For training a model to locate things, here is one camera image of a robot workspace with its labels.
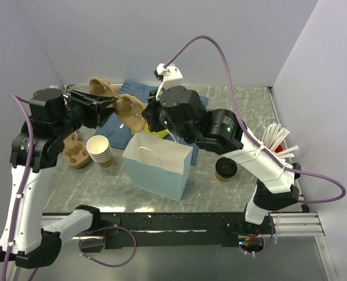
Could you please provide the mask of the brown cardboard cup carrier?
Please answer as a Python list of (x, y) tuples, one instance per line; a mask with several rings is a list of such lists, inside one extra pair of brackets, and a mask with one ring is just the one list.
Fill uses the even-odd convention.
[(99, 97), (115, 97), (116, 101), (109, 105), (115, 109), (118, 119), (135, 132), (144, 130), (146, 120), (142, 117), (142, 112), (147, 108), (147, 104), (130, 94), (118, 94), (121, 88), (112, 85), (107, 79), (91, 77), (89, 82), (89, 92)]

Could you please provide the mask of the stack of brown paper cups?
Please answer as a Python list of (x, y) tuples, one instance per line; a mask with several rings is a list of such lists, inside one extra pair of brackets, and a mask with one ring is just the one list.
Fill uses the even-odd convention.
[(86, 143), (86, 149), (91, 159), (103, 168), (111, 167), (114, 158), (109, 140), (102, 135), (91, 137)]

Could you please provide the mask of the light blue paper bag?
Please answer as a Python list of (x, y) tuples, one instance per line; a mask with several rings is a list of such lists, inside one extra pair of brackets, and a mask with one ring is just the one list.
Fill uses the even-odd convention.
[(122, 158), (135, 187), (180, 201), (192, 154), (191, 146), (140, 132), (129, 141)]

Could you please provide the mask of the black plastic cup lid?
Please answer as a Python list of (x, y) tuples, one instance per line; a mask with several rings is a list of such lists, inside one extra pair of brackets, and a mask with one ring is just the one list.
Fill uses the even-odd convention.
[(217, 160), (215, 164), (215, 170), (219, 170), (223, 173), (237, 173), (237, 165), (236, 163), (229, 158), (222, 157)]

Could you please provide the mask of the brown paper coffee cup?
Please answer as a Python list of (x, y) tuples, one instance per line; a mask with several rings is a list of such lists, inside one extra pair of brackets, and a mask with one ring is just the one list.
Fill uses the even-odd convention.
[(235, 173), (223, 173), (219, 170), (215, 171), (215, 177), (218, 181), (221, 182), (227, 182), (229, 181), (233, 176), (235, 175)]

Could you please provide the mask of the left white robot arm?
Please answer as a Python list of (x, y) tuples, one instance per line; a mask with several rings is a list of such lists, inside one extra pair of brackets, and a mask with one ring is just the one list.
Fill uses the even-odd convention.
[(42, 226), (48, 185), (64, 140), (82, 126), (103, 126), (114, 113), (115, 97), (99, 97), (57, 88), (36, 91), (29, 101), (17, 99), (25, 116), (20, 134), (12, 141), (12, 194), (0, 238), (0, 262), (13, 261), (25, 269), (51, 265), (61, 247), (85, 231), (102, 228), (98, 208), (81, 205), (51, 226)]

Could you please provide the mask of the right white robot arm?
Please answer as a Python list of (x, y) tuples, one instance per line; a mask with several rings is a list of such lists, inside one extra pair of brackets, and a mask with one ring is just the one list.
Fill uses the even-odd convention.
[(293, 165), (273, 160), (273, 154), (253, 133), (242, 130), (245, 124), (228, 109), (207, 110), (199, 94), (184, 86), (171, 87), (159, 94), (152, 90), (142, 116), (149, 130), (167, 129), (186, 143), (214, 152), (241, 165), (256, 178), (253, 196), (245, 208), (242, 228), (255, 233), (270, 211), (278, 211), (298, 202), (298, 175)]

